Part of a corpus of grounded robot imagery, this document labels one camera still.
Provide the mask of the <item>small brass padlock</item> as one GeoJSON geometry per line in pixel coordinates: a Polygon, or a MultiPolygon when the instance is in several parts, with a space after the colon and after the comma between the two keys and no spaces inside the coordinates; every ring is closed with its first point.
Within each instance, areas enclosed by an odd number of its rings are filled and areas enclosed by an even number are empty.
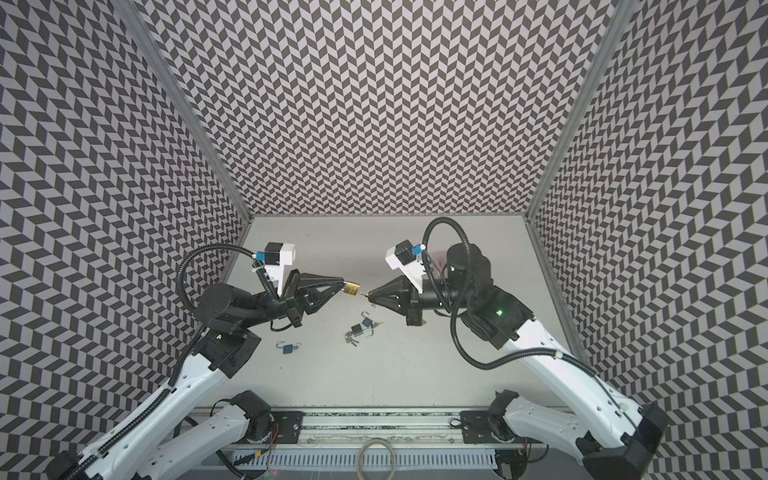
{"type": "Polygon", "coordinates": [[[360,285],[354,282],[345,282],[342,291],[345,294],[355,296],[360,291],[360,285]]]}

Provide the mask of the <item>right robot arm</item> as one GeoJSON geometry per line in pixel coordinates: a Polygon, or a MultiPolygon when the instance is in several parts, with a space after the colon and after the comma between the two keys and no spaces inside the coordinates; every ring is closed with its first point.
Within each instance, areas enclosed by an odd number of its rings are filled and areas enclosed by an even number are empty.
{"type": "Polygon", "coordinates": [[[400,274],[368,293],[371,304],[410,326],[422,325],[427,310],[444,310],[454,347],[468,364],[491,371],[522,362],[569,409],[499,392],[486,411],[497,440],[540,441],[594,479],[645,477],[670,424],[666,412],[622,394],[558,342],[529,307],[495,284],[490,260],[456,220],[432,220],[420,242],[396,244],[385,261],[400,274]]]}

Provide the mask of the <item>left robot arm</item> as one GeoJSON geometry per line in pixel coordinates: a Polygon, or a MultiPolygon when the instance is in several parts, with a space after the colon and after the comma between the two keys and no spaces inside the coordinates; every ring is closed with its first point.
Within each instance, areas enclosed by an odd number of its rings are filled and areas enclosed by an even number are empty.
{"type": "Polygon", "coordinates": [[[108,433],[81,453],[57,454],[49,479],[176,479],[203,458],[241,440],[273,444],[279,425],[271,406],[246,390],[221,411],[172,437],[198,402],[232,379],[250,360],[261,339],[252,327],[278,319],[300,327],[337,293],[355,295],[358,285],[341,277],[288,271],[291,244],[270,243],[259,252],[214,243],[190,252],[176,270],[177,294],[199,327],[182,350],[169,379],[108,433]],[[192,302],[186,271],[198,256],[230,251],[247,256],[263,290],[251,294],[227,283],[209,286],[192,302]]]}

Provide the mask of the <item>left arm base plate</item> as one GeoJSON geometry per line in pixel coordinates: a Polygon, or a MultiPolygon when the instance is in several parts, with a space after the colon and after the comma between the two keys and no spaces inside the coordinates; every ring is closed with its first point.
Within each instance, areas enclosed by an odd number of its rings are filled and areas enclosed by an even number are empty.
{"type": "Polygon", "coordinates": [[[249,421],[242,443],[297,444],[305,413],[298,410],[258,414],[249,421]]]}

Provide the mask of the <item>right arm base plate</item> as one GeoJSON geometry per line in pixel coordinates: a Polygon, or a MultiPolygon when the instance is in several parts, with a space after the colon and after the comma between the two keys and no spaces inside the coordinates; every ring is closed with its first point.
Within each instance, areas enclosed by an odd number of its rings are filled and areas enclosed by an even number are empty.
{"type": "Polygon", "coordinates": [[[465,444],[519,444],[525,446],[543,446],[543,443],[517,437],[511,432],[497,434],[493,431],[489,416],[485,411],[465,410],[449,420],[449,426],[461,432],[465,444]]]}

